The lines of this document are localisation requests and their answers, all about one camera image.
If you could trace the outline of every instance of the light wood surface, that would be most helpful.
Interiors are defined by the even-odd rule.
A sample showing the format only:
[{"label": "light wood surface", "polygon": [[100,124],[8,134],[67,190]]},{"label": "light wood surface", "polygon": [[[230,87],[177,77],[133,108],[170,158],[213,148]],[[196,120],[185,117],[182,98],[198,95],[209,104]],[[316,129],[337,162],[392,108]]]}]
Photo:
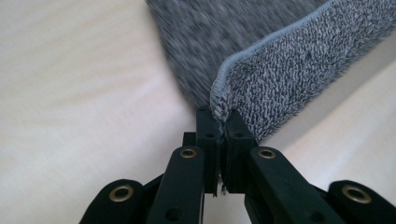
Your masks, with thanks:
[{"label": "light wood surface", "polygon": [[[0,223],[78,223],[106,184],[161,174],[194,113],[142,0],[0,2]],[[266,146],[309,182],[351,179],[396,204],[396,35]],[[249,223],[238,195],[205,223]]]}]

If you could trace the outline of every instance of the table surface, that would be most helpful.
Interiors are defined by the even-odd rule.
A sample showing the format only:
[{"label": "table surface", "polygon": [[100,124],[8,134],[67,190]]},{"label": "table surface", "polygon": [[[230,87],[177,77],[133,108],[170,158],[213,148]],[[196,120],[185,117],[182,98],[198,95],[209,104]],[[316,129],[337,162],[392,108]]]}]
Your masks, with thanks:
[{"label": "table surface", "polygon": [[[350,179],[396,204],[395,72],[393,35],[265,145],[322,189]],[[195,128],[143,0],[1,1],[0,75],[0,223],[78,223]],[[243,196],[206,196],[204,223],[249,223]]]}]

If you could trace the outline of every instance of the gray fabric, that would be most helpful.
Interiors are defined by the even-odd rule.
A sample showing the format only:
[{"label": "gray fabric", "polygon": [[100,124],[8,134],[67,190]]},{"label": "gray fabric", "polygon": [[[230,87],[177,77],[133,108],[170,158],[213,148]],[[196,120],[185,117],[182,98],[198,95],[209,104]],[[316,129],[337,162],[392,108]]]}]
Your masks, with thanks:
[{"label": "gray fabric", "polygon": [[210,96],[214,116],[224,122],[236,108],[257,140],[265,140],[395,23],[395,0],[326,3],[224,62]]},{"label": "gray fabric", "polygon": [[166,58],[193,106],[208,105],[223,61],[327,0],[148,0]]}]

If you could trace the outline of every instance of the fabric fold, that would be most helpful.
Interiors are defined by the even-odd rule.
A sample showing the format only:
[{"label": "fabric fold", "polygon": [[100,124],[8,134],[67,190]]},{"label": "fabric fold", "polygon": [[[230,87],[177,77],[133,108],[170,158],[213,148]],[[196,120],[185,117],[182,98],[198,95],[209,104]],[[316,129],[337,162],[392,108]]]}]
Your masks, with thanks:
[{"label": "fabric fold", "polygon": [[223,123],[237,109],[259,142],[390,35],[396,1],[332,0],[228,58],[210,96]]}]

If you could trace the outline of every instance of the black bracket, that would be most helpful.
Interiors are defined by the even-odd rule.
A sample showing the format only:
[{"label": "black bracket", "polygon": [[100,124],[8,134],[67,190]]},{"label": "black bracket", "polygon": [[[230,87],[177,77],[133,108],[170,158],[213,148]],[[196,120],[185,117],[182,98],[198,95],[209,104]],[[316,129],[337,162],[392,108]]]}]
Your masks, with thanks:
[{"label": "black bracket", "polygon": [[184,133],[163,175],[142,186],[105,186],[80,223],[202,223],[205,193],[245,194],[252,223],[396,223],[396,208],[352,181],[326,192],[310,185],[274,148],[259,147],[237,110],[219,126],[209,107],[197,110],[196,133]]}]

